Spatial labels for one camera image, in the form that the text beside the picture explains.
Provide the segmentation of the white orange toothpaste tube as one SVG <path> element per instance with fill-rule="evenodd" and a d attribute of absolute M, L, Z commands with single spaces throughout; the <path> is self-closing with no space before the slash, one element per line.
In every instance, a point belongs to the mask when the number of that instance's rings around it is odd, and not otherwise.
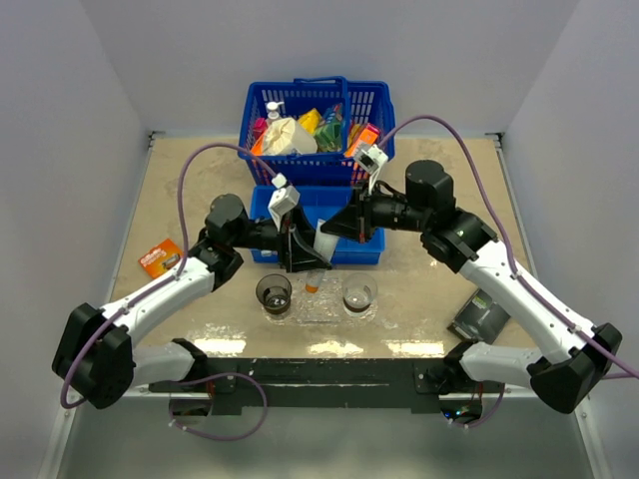
<path fill-rule="evenodd" d="M 316 237 L 314 242 L 314 250 L 327 262 L 330 262 L 336 249 L 339 237 L 326 234 L 321 230 L 325 223 L 324 219 L 318 219 Z M 325 269 L 319 268 L 310 271 L 307 274 L 305 290 L 309 293 L 316 293 L 322 282 Z"/>

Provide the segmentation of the dark brown banded cup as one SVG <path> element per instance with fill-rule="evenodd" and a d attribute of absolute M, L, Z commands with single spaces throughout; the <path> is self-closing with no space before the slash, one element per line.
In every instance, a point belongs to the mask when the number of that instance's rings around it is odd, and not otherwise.
<path fill-rule="evenodd" d="M 256 285 L 256 298 L 269 314 L 280 315 L 291 307 L 293 287 L 281 274 L 268 274 Z"/>

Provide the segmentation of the clear small textured tray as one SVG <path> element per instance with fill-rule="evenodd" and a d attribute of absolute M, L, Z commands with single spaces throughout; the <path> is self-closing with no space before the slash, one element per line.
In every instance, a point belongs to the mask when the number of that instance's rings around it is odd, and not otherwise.
<path fill-rule="evenodd" d="M 326 276 L 316 293 L 305 290 L 305 280 L 293 283 L 291 318 L 302 325 L 336 324 L 346 318 L 342 304 L 341 282 Z"/>

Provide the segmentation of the clear blue banded cup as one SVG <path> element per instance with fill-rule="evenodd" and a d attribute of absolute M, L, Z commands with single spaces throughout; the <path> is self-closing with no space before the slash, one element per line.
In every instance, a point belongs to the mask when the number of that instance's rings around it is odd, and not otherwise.
<path fill-rule="evenodd" d="M 365 314 L 377 296 L 375 279 L 363 272 L 348 275 L 341 284 L 342 304 L 346 313 L 353 316 Z"/>

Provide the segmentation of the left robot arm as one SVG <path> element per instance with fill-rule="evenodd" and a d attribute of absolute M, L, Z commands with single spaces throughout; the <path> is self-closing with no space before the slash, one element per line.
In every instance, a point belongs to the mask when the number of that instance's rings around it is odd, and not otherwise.
<path fill-rule="evenodd" d="M 52 362 L 63 380 L 61 405 L 74 408 L 70 390 L 104 409 L 137 383 L 174 381 L 185 391 L 200 389 L 207 367 L 189 348 L 170 342 L 136 360 L 136 346 L 171 315 L 227 283 L 244 262 L 243 248 L 276 252 L 288 272 L 327 267 L 313 248 L 316 230 L 299 201 L 292 187 L 275 190 L 269 217 L 252 220 L 238 196 L 221 195 L 212 201 L 196 243 L 175 266 L 120 300 L 74 308 Z"/>

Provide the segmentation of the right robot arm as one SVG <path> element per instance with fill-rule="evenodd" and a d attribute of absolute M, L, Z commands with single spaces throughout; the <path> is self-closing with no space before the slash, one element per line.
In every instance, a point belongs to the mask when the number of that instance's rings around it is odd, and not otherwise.
<path fill-rule="evenodd" d="M 622 340 L 612 324 L 594 325 L 545 289 L 480 217 L 456 204 L 453 179 L 433 160 L 411 163 L 405 190 L 385 193 L 361 182 L 321 231 L 365 242 L 377 229 L 414 232 L 424 249 L 485 291 L 533 339 L 531 348 L 464 340 L 431 378 L 442 393 L 493 381 L 531 389 L 547 406 L 571 413 L 606 375 Z"/>

